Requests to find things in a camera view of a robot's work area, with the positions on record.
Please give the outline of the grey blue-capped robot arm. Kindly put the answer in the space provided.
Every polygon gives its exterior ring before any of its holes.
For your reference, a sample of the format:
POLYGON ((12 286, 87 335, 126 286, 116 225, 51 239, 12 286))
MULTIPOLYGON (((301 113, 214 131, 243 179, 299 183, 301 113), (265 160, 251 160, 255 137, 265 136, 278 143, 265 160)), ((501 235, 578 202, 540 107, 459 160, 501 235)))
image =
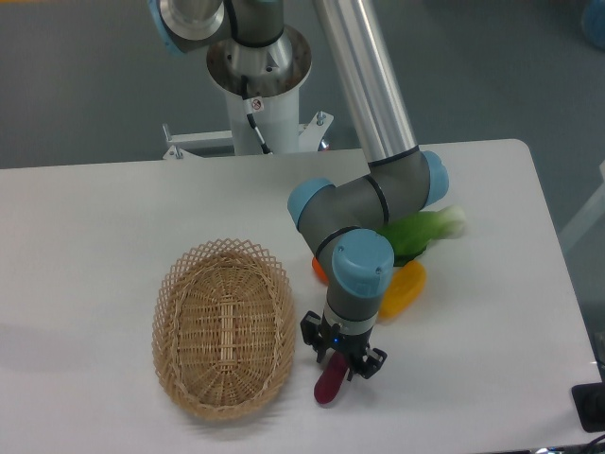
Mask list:
MULTIPOLYGON (((285 22, 281 1, 151 1, 164 46, 183 55, 205 48, 223 91, 238 155, 303 150, 299 91, 311 68, 307 40, 285 22)), ((381 227, 421 211, 448 190, 441 159, 420 151, 388 50, 369 1, 318 1, 320 26, 369 172, 343 185, 299 184, 287 208, 329 279, 321 314, 301 322, 319 357, 340 353, 351 375, 371 377, 386 354, 370 336, 389 286, 395 253, 381 227)))

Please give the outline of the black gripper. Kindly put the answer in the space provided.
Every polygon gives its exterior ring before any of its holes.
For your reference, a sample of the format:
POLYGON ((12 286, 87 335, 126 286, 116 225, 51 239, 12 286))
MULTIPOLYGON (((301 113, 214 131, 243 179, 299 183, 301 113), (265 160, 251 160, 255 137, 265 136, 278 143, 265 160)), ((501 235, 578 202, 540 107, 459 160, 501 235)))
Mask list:
POLYGON ((371 378, 380 371, 387 359, 385 351, 369 347, 371 328, 362 334, 345 334, 337 331, 323 316, 307 311, 301 320, 301 331, 303 342, 316 353, 317 363, 323 362, 328 350, 346 357, 348 381, 352 381, 355 375, 371 378))

